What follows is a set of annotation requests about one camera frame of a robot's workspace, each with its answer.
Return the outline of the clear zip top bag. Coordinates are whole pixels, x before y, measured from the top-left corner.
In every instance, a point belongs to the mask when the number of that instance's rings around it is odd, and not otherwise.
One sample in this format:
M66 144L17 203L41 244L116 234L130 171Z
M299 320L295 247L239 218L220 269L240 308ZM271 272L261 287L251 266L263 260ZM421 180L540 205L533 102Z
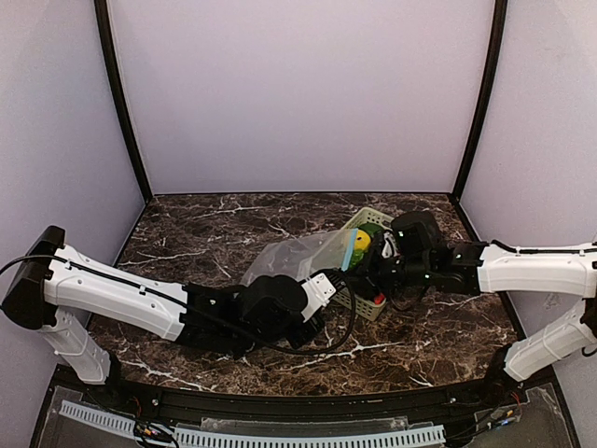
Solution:
M347 270L356 247L357 230L316 233L267 245L242 277L248 286L261 275L287 275L303 280L326 269Z

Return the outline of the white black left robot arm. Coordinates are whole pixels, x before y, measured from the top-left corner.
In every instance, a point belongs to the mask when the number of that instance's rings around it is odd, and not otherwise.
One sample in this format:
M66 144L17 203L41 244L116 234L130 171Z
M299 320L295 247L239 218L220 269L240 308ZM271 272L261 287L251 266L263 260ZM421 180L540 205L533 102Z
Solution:
M346 274L323 269L295 280L261 275L247 286L213 288L154 281L90 259L65 242L64 229L50 225L22 257L1 310L21 328L42 333L86 385L115 385L116 356L101 348L73 316L75 309L149 331L165 341L234 358L263 347L292 356L326 355L309 349L324 328L323 310L340 292L356 296Z

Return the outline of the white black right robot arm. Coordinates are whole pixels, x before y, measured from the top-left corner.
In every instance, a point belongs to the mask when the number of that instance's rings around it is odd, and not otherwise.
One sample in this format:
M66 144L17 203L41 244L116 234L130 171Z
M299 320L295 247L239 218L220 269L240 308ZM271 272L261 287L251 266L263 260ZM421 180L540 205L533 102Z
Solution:
M496 351L485 378L521 383L536 372L596 345L596 244L520 247L497 240L449 245L434 216L408 212L375 232L350 270L390 297L404 286L478 295L507 291L562 293L579 298L534 335Z

